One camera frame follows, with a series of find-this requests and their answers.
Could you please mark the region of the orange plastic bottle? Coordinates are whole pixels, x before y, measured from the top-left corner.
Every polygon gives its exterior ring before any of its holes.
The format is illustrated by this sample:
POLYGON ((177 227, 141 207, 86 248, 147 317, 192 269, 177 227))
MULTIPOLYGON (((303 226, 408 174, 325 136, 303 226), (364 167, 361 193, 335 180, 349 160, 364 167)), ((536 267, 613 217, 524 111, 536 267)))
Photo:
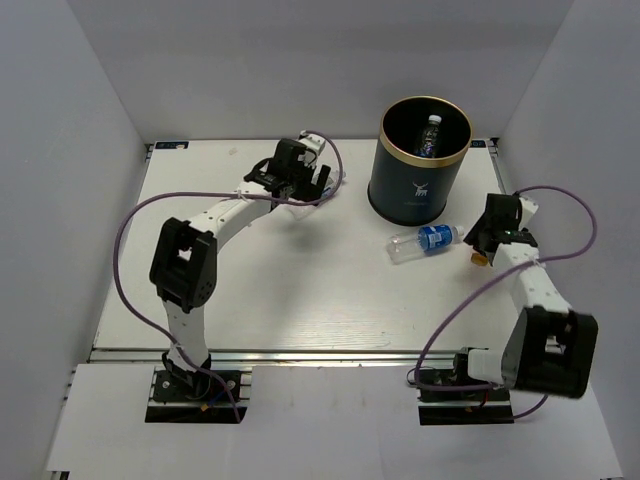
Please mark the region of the orange plastic bottle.
POLYGON ((478 266, 485 266, 488 264, 488 258, 479 253, 473 253, 471 255, 471 262, 478 266))

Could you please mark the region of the small bottle green-blue label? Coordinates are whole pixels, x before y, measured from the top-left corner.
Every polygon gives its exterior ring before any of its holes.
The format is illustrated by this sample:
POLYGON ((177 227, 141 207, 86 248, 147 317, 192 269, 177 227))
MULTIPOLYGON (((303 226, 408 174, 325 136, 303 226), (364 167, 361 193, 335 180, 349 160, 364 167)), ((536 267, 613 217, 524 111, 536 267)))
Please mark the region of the small bottle green-blue label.
MULTIPOLYGON (((322 191, 321 199, 324 200, 325 198, 329 197, 330 192, 333 190, 335 183, 338 180, 344 181, 345 177, 346 177, 345 172, 340 173, 338 170, 332 170, 328 176, 327 182, 322 191)), ((287 205, 285 207, 285 210, 288 211, 296 221, 300 221, 310 216, 311 214, 313 214, 319 207, 320 207, 319 204, 308 205, 308 206, 287 205)))

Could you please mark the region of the clear bottle blue wrap label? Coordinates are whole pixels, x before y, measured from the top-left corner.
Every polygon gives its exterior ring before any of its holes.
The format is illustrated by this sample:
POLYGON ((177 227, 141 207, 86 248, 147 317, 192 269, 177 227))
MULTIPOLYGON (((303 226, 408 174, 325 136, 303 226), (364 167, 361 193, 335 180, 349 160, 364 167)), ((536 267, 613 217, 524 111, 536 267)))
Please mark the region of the clear bottle blue wrap label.
POLYGON ((464 235, 465 229, 462 226, 422 226, 414 232, 391 237, 387 242, 386 252, 394 264, 403 264, 458 244, 464 235))

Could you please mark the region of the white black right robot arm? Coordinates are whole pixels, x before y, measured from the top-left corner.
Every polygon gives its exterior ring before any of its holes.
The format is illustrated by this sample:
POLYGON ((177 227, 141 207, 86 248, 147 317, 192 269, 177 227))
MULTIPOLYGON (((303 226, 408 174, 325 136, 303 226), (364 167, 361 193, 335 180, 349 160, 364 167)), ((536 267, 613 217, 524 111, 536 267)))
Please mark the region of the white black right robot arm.
POLYGON ((526 228, 537 209, 519 195, 488 194, 464 239, 504 276, 518 319, 503 349, 470 348, 467 364, 453 371, 452 388, 463 398, 477 397, 488 383, 569 399, 586 391, 598 324, 573 309, 543 267, 538 243, 526 228))

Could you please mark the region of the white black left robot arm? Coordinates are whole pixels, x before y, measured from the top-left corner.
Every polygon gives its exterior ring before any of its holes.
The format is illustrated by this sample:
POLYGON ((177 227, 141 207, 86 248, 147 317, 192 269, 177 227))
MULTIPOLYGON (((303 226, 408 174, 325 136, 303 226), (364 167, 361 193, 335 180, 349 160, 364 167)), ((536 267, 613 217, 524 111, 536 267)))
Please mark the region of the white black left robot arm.
POLYGON ((317 166, 325 145, 322 137, 310 133, 282 139, 274 155, 258 162, 229 199, 188 220, 164 222, 150 280, 172 336, 163 365, 188 398, 202 398, 211 387, 204 305, 216 287, 218 253, 241 230, 273 211, 278 200, 305 203, 322 198, 331 173, 330 167, 317 166))

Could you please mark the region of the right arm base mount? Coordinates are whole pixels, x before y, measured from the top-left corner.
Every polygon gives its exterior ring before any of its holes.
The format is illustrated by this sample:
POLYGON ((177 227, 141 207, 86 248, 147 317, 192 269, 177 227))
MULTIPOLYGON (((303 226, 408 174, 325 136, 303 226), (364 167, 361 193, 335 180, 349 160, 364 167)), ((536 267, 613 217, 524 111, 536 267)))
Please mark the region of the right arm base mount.
POLYGON ((490 389, 464 392, 418 390, 421 426, 470 426, 513 424, 508 391, 490 389))

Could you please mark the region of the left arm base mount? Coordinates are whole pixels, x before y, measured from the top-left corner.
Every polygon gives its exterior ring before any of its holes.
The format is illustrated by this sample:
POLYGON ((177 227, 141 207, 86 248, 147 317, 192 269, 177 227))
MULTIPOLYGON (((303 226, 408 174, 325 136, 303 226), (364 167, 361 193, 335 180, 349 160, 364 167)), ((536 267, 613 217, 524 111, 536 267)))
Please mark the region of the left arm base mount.
POLYGON ((166 370, 152 377, 144 421, 147 424, 237 424, 248 410, 251 374, 238 370, 219 372, 233 396, 233 407, 224 387, 207 377, 204 386, 191 391, 166 370))

